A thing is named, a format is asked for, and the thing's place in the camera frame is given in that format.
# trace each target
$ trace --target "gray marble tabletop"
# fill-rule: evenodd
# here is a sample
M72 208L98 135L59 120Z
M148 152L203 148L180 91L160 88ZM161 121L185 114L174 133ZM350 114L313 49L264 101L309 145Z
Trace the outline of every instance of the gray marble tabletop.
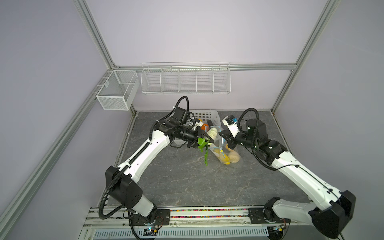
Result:
M219 112L220 119L242 112ZM124 158L131 156L148 138L155 120L166 112L139 112L129 137ZM270 139L283 143L281 134L270 112L260 111L260 120L267 127ZM250 119L248 113L244 119ZM143 173L138 185L143 194L157 206L195 205L264 205L272 197L288 201L308 202L305 193L280 172L261 166L245 148L238 147L243 158L241 168L224 165L209 152L208 166L199 149L183 146L164 148ZM108 205L117 202L110 199Z

